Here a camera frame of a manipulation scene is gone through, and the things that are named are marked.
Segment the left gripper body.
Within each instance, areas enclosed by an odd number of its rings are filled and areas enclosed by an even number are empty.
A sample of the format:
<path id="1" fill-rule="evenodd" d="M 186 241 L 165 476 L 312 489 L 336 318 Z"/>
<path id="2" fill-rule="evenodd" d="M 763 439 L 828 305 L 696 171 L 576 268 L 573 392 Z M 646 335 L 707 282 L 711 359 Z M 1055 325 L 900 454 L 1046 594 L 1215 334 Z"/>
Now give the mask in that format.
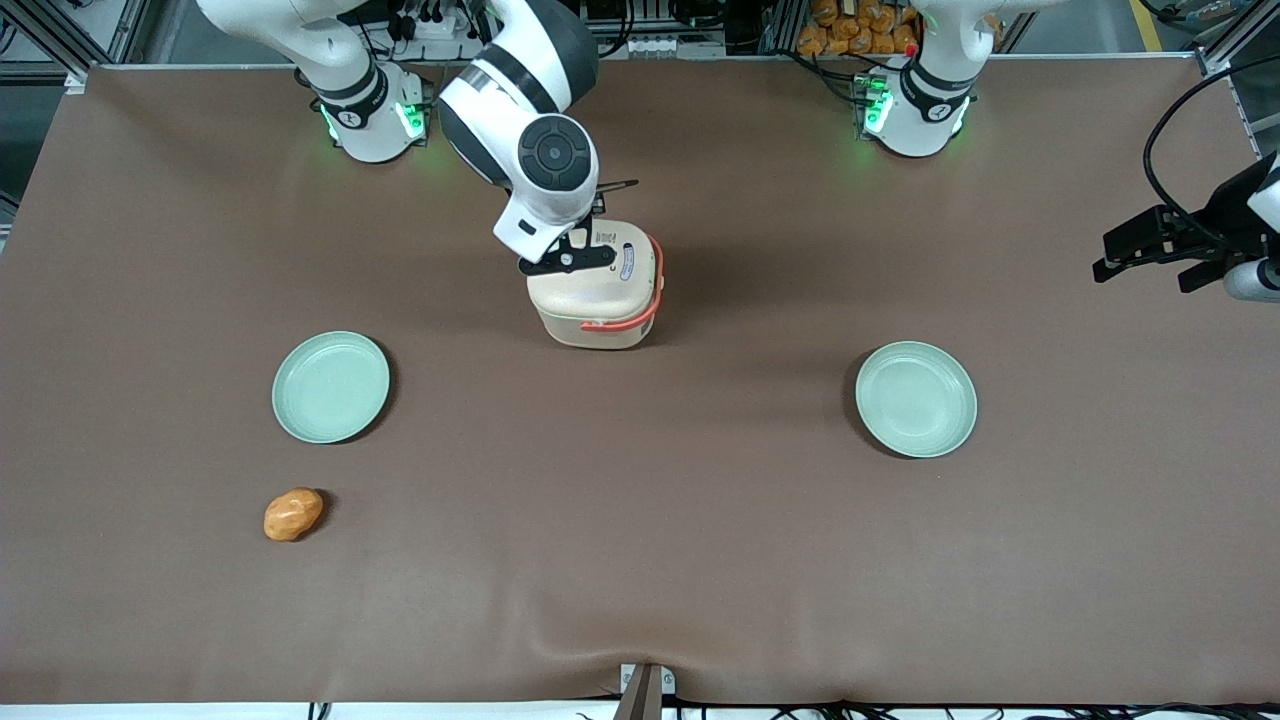
<path id="1" fill-rule="evenodd" d="M 1230 249 L 1277 263 L 1277 150 L 1224 181 L 1210 196 L 1204 211 Z"/>

